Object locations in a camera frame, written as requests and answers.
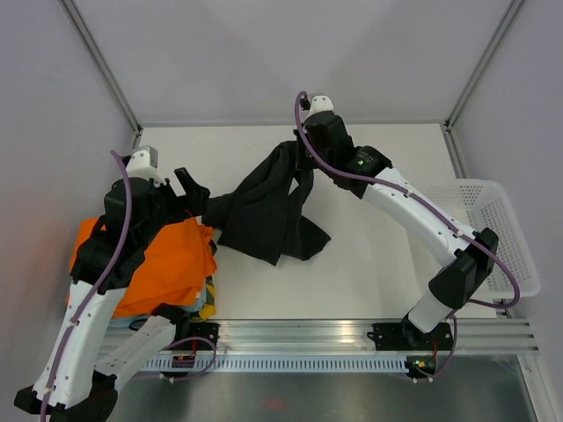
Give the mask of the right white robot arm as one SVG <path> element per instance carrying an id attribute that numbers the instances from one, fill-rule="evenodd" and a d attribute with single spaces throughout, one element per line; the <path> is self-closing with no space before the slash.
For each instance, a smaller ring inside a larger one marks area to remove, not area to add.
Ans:
<path id="1" fill-rule="evenodd" d="M 371 146 L 356 146 L 343 119 L 332 111 L 296 123 L 305 160 L 333 183 L 383 210 L 416 235 L 440 265 L 426 292 L 400 323 L 402 340 L 423 347 L 433 330 L 471 300 L 494 268 L 499 238 L 461 224 L 401 175 L 391 159 Z"/>

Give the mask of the black trousers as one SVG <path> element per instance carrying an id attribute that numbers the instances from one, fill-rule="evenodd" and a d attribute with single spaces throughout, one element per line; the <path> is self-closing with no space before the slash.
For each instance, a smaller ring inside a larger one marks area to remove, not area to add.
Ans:
<path id="1" fill-rule="evenodd" d="M 280 143 L 233 192 L 209 200 L 201 221 L 221 231 L 221 246 L 275 266 L 282 256 L 307 261 L 331 241 L 303 216 L 314 175 L 296 168 L 296 153 L 295 141 Z"/>

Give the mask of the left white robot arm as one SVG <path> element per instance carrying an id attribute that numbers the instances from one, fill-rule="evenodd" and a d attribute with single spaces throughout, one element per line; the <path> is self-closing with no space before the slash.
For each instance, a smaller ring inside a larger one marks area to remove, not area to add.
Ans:
<path id="1" fill-rule="evenodd" d="M 216 270 L 209 197 L 187 170 L 168 179 L 124 171 L 103 214 L 80 223 L 55 346 L 39 379 L 14 404 L 43 421 L 104 421 L 119 393 L 157 352 L 185 347 L 189 308 Z"/>

